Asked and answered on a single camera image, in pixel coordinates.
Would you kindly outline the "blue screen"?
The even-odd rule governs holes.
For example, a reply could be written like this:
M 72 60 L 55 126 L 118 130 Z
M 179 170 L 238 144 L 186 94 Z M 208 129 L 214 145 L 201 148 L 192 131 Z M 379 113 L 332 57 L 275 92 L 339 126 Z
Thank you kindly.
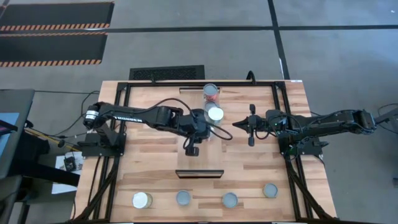
M 0 113 L 0 157 L 4 154 L 8 140 L 18 131 L 19 113 Z

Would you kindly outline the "dark grey desk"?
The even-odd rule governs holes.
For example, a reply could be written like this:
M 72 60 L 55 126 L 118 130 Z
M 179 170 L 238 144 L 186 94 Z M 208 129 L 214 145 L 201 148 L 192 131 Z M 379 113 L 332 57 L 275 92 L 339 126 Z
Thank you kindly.
M 0 90 L 0 113 L 19 113 L 18 131 L 10 136 L 6 150 L 0 157 L 0 179 L 7 177 L 25 121 L 33 102 L 34 90 Z

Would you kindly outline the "white paper sheet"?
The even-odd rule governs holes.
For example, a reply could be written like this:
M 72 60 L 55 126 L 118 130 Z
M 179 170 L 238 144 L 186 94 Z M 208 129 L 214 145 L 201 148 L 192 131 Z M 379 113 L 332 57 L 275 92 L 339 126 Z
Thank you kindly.
M 64 159 L 67 159 L 69 157 L 73 157 L 75 159 L 75 164 L 76 164 L 76 170 L 72 171 L 72 173 L 81 175 L 81 170 L 84 162 L 81 152 L 68 152 L 63 156 L 57 156 L 55 161 L 55 168 L 66 171 Z M 61 183 L 52 184 L 53 195 L 67 193 L 67 192 L 75 192 L 75 191 L 77 191 L 77 187 L 74 187 L 72 185 L 61 184 Z

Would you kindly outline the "tall blue carrot can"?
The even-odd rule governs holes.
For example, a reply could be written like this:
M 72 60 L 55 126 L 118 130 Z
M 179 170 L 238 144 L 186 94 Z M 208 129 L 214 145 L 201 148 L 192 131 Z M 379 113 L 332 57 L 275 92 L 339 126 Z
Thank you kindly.
M 208 115 L 208 121 L 210 123 L 220 124 L 224 118 L 224 111 L 221 108 L 215 106 L 208 110 L 207 115 Z

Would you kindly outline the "mixed fruit can pink orange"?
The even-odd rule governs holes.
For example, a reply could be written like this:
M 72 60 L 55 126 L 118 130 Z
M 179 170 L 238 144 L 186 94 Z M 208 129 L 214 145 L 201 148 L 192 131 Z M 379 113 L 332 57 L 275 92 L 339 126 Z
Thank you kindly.
M 203 87 L 203 98 L 205 101 L 218 102 L 219 101 L 219 89 L 213 83 L 208 83 Z

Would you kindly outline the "small black device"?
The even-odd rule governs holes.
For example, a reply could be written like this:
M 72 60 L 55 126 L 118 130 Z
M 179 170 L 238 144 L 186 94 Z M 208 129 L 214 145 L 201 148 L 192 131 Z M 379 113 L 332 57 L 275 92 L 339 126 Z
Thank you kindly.
M 74 157 L 64 158 L 64 166 L 67 172 L 72 172 L 76 170 L 76 162 Z

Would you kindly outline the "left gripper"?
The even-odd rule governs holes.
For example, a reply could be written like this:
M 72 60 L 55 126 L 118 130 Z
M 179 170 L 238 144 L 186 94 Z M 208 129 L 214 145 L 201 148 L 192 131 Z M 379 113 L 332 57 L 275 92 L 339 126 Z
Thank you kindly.
M 204 111 L 202 109 L 193 109 L 189 115 L 183 118 L 183 130 L 187 133 L 183 143 L 186 156 L 199 155 L 199 148 L 194 144 L 206 141 L 211 136 L 210 133 L 204 134 L 204 130 L 211 130 L 211 123 L 202 120 L 203 118 Z

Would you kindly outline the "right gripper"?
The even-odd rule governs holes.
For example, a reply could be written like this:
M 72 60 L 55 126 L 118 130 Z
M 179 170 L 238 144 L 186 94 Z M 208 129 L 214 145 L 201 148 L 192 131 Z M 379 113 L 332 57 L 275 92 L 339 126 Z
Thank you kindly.
M 265 121 L 258 115 L 256 115 L 256 106 L 254 104 L 249 105 L 250 116 L 245 117 L 242 121 L 237 121 L 233 124 L 234 127 L 242 129 L 244 131 L 248 130 L 249 138 L 248 144 L 249 146 L 254 146 L 254 137 L 258 139 L 264 140 L 267 136 L 259 137 L 257 132 L 265 130 Z

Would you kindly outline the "black floor vent grille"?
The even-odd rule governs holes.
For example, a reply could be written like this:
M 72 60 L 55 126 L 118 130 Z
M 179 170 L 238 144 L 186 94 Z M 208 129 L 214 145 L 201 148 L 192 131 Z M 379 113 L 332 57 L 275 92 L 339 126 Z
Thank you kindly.
M 131 68 L 129 80 L 204 80 L 204 65 Z

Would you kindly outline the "tomato label can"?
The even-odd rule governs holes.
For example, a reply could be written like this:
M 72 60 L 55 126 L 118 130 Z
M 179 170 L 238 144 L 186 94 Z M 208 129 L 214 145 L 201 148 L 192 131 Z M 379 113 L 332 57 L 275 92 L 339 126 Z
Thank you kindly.
M 276 198 L 278 195 L 278 188 L 273 183 L 268 183 L 263 187 L 262 193 L 267 198 Z

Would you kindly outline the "green and red label can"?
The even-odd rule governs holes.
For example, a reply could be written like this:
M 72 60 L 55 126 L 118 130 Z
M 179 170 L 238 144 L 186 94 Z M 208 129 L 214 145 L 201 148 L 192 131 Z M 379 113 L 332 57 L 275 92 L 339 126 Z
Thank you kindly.
M 238 204 L 238 197 L 233 192 L 228 192 L 223 195 L 222 203 L 226 208 L 234 208 Z

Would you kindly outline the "orange label can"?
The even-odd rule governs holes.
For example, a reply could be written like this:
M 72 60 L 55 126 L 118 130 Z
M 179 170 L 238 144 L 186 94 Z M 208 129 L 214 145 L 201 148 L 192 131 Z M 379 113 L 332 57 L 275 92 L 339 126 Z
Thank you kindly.
M 146 192 L 135 193 L 132 198 L 133 207 L 137 209 L 149 208 L 152 205 L 152 201 L 152 195 Z

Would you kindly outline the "dark metal bar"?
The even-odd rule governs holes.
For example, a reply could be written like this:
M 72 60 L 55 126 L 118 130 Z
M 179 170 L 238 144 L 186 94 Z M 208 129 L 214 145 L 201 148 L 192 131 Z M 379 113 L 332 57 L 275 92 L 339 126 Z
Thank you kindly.
M 374 121 L 376 124 L 381 124 L 383 122 L 388 122 L 390 119 L 394 119 L 395 116 L 398 116 L 398 108 L 394 108 L 387 113 L 379 115 Z

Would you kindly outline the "black floor tape strip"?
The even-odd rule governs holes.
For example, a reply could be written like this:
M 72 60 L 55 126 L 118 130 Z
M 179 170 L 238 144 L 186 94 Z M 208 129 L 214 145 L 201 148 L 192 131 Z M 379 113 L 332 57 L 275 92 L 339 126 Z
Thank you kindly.
M 398 30 L 398 25 L 354 25 L 354 26 L 213 26 L 213 27 L 145 27 L 107 28 L 109 33 L 144 32 L 221 32 L 221 31 L 262 31 L 262 30 Z
M 282 77 L 284 80 L 290 80 L 290 73 L 289 69 L 287 66 L 287 61 L 285 57 L 285 52 L 284 52 L 284 46 L 282 43 L 282 38 L 280 34 L 280 29 L 277 21 L 277 14 L 275 11 L 275 6 L 273 0 L 267 0 L 268 6 L 269 6 L 269 12 L 271 15 L 271 21 L 272 21 L 272 30 L 274 32 L 274 37 L 275 37 L 275 42 L 277 46 L 277 52 L 279 56 L 279 61 L 280 61 L 280 67 L 281 67 L 281 72 L 282 72 Z

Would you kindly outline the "black mat with hazard stripe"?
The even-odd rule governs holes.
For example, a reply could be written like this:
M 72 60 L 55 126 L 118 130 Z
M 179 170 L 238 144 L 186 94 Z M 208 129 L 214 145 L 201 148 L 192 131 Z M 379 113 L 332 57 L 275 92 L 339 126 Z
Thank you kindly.
M 113 9 L 113 2 L 10 4 L 0 8 L 0 31 L 107 28 Z
M 0 67 L 99 65 L 106 32 L 0 35 Z

